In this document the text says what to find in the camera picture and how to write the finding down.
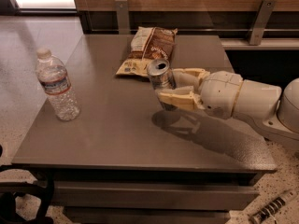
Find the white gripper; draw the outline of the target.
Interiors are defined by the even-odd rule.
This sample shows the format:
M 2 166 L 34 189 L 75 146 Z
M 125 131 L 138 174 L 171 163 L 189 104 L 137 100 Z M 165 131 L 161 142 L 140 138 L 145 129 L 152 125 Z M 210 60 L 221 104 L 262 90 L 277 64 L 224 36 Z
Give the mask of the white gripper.
M 175 68 L 173 75 L 177 88 L 158 90 L 161 102 L 187 111 L 205 108 L 209 116 L 220 119 L 232 116 L 242 76 L 226 71 L 210 74 L 203 68 Z M 195 92 L 199 87 L 200 95 Z

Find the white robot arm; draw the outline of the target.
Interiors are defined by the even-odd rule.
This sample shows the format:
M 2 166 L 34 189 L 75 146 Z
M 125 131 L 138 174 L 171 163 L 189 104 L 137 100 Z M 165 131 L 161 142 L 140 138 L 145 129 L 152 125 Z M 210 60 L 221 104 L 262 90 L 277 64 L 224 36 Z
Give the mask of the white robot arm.
M 219 119 L 241 120 L 270 141 L 299 148 L 298 104 L 291 101 L 290 89 L 201 68 L 175 69 L 173 76 L 177 87 L 157 91 L 160 101 Z

